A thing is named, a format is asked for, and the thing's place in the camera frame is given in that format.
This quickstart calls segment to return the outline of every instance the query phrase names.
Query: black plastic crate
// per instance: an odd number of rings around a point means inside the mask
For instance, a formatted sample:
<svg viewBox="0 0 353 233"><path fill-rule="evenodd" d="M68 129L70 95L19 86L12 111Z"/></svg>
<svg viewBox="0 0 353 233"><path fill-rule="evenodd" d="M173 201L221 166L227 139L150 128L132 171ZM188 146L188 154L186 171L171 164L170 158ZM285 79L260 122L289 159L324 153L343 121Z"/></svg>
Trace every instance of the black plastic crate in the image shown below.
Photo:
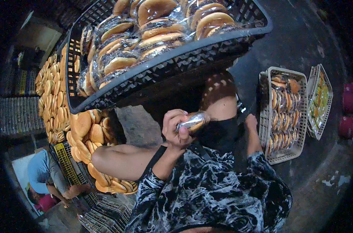
<svg viewBox="0 0 353 233"><path fill-rule="evenodd" d="M89 109L114 107L118 101L156 82L165 81L169 77L195 69L200 65L225 59L228 56L242 56L248 52L255 39L263 37L273 27L270 17L257 0L236 0L235 6L230 10L235 21L261 20L264 27L227 32L185 44L129 69L88 98L77 96L79 73L74 72L74 56L81 55L79 42L82 28L87 24L98 25L111 15L112 9L113 5L110 2L102 0L95 2L74 22L69 31L65 65L68 105L72 114ZM254 36L254 38L247 40L249 36Z"/></svg>

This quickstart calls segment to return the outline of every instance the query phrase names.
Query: man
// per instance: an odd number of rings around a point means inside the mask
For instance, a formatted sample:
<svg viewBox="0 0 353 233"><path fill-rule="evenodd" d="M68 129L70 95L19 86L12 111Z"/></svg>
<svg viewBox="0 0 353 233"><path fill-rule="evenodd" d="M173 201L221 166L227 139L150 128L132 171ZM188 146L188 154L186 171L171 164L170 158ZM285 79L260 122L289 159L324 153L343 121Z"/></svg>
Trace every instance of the man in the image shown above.
<svg viewBox="0 0 353 233"><path fill-rule="evenodd" d="M28 198L33 204L38 204L43 194L53 194L59 198L64 205L69 206L69 199L72 199L82 192L90 189L90 184L73 185L69 187L62 172L48 152L48 147L35 151L35 156L28 165L28 178L30 188Z"/></svg>
<svg viewBox="0 0 353 233"><path fill-rule="evenodd" d="M238 128L232 86L227 74L208 79L202 110L213 121L197 140L187 128L175 132L187 119L185 111L175 109L165 114L167 142L159 149L119 145L99 147L92 155L100 172L138 179L125 232L277 232L284 224L292 196L264 158L252 114L245 121L248 168L239 174L233 169Z"/></svg>

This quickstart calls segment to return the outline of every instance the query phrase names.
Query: pink container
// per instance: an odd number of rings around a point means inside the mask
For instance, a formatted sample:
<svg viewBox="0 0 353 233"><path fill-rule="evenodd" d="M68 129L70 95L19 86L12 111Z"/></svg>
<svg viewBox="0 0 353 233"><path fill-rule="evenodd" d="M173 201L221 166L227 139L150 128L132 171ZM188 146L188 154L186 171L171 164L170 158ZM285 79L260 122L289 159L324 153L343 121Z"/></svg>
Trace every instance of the pink container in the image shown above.
<svg viewBox="0 0 353 233"><path fill-rule="evenodd" d="M340 118L338 134L340 137L344 137L346 139L353 138L353 117L342 116Z"/></svg>
<svg viewBox="0 0 353 233"><path fill-rule="evenodd" d="M353 82L352 83L348 83L348 84L344 84L343 92L344 93L352 93L353 94Z"/></svg>
<svg viewBox="0 0 353 233"><path fill-rule="evenodd" d="M353 93L344 92L342 94L342 109L346 115L353 113Z"/></svg>

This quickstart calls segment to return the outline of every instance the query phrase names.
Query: patterned shirt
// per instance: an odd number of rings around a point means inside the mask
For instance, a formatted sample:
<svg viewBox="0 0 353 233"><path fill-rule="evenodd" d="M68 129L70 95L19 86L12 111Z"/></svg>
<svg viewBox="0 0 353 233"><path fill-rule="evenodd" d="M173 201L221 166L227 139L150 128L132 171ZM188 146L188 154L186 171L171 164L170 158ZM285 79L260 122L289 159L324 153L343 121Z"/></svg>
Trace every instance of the patterned shirt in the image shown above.
<svg viewBox="0 0 353 233"><path fill-rule="evenodd" d="M217 227L236 232L277 232L292 206L289 188L264 159L248 157L247 173L237 174L233 153L204 147L205 160L190 145L167 181L152 169L139 183L125 232L181 232Z"/></svg>

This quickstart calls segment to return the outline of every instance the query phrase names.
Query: packaged bun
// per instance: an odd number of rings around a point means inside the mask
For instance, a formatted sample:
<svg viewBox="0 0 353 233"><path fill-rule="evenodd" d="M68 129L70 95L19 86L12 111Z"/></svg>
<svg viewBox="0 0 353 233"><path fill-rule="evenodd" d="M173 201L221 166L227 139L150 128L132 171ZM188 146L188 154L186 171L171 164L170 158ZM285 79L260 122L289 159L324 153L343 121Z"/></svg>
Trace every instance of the packaged bun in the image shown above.
<svg viewBox="0 0 353 233"><path fill-rule="evenodd" d="M199 128L206 125L210 121L210 116L205 111L190 113L187 116L188 120L177 125L177 132L181 127L186 127L190 133L195 133Z"/></svg>

